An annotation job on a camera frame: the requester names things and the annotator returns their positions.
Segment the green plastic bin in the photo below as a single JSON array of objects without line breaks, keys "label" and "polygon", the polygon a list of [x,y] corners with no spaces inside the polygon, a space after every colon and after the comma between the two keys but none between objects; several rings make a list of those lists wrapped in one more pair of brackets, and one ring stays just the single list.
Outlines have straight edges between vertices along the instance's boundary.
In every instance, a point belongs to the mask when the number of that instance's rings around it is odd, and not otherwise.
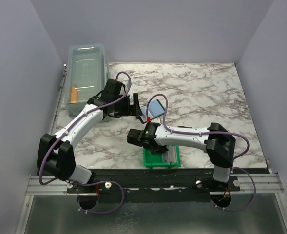
[{"label": "green plastic bin", "polygon": [[163,154],[156,154],[153,155],[149,150],[143,149],[143,165],[146,168],[152,169],[152,168],[173,168],[173,167],[181,167],[181,161],[180,161],[180,151],[179,147],[177,147],[177,153],[178,153],[178,162],[177,163],[163,163],[162,161],[162,155]]}]

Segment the black leather card holder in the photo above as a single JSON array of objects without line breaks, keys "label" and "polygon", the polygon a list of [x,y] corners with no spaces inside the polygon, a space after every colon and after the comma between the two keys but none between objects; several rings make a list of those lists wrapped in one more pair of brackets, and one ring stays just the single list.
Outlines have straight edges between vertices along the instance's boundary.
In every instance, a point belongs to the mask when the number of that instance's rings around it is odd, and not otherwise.
[{"label": "black leather card holder", "polygon": [[164,115],[165,108],[161,102],[156,99],[150,102],[148,110],[147,105],[143,105],[140,106],[140,111],[142,112],[142,115],[137,116],[136,119],[138,119],[143,124],[147,122],[146,111],[148,111],[148,117],[152,120]]}]

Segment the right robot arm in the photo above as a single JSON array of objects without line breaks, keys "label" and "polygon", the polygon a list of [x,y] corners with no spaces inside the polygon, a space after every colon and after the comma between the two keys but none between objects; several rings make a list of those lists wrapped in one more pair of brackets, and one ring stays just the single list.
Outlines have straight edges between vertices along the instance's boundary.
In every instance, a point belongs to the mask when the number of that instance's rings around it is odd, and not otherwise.
[{"label": "right robot arm", "polygon": [[169,146],[196,148],[206,152],[214,165],[212,187],[222,191],[229,186],[236,139],[222,125],[212,123],[208,128],[165,127],[160,123],[147,123],[143,130],[130,129],[129,144],[163,154]]}]

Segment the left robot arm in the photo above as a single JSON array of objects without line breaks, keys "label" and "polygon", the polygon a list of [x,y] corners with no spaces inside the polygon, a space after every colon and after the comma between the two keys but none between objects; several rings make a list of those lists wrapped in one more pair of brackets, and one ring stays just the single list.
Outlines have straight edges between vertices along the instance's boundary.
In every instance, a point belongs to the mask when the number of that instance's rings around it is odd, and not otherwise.
[{"label": "left robot arm", "polygon": [[39,142],[38,175],[44,173],[61,181],[75,181],[82,191],[95,188],[92,172],[76,164],[74,149],[82,138],[106,116],[113,118],[142,115],[137,93],[128,95],[130,86],[110,79],[104,90],[89,98],[83,110],[63,129],[44,134]]}]

